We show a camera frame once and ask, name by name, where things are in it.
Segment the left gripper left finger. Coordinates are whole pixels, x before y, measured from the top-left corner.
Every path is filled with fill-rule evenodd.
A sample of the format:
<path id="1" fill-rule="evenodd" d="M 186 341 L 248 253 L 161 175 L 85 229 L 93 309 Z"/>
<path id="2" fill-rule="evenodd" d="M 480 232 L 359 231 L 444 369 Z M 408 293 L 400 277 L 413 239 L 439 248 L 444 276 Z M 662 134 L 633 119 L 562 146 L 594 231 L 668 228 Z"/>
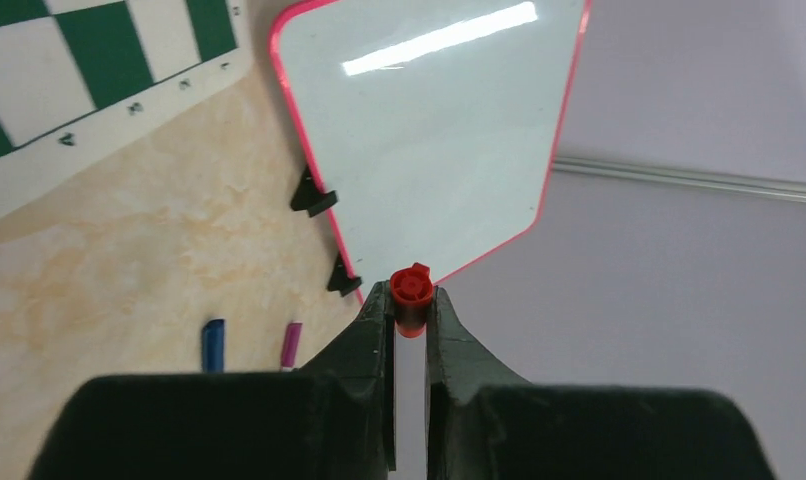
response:
<path id="1" fill-rule="evenodd" d="M 32 479 L 384 479 L 394 467 L 386 282 L 290 372 L 110 375 L 64 405 Z"/>

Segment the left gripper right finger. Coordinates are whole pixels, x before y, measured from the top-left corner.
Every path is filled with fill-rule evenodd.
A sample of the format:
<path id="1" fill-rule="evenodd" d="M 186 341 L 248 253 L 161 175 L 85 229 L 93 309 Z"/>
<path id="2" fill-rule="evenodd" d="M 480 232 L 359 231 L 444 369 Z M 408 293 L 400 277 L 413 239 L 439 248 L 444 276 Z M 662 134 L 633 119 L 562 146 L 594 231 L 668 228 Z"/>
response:
<path id="1" fill-rule="evenodd" d="M 427 324 L 431 479 L 771 479 L 758 436 L 706 389 L 543 385 L 460 321 L 444 289 Z"/>

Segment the red marker cap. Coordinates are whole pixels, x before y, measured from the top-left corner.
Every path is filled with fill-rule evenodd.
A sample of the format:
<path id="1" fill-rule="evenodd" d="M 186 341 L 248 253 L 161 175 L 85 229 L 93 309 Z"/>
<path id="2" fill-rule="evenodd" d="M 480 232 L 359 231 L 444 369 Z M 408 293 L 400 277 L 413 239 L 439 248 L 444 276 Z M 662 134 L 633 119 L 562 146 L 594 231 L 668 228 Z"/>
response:
<path id="1" fill-rule="evenodd" d="M 397 332 L 405 338 L 424 333 L 430 318 L 435 287 L 430 268 L 421 263 L 395 272 L 389 281 Z"/>

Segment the pink-framed whiteboard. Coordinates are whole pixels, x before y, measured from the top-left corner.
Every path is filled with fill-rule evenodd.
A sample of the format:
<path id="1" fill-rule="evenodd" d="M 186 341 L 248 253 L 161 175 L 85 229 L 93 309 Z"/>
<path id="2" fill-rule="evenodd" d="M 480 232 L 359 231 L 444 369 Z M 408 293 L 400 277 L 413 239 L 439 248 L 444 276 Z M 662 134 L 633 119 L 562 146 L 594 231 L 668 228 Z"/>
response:
<path id="1" fill-rule="evenodd" d="M 269 55 L 364 295 L 442 281 L 541 216 L 587 1 L 300 1 Z"/>

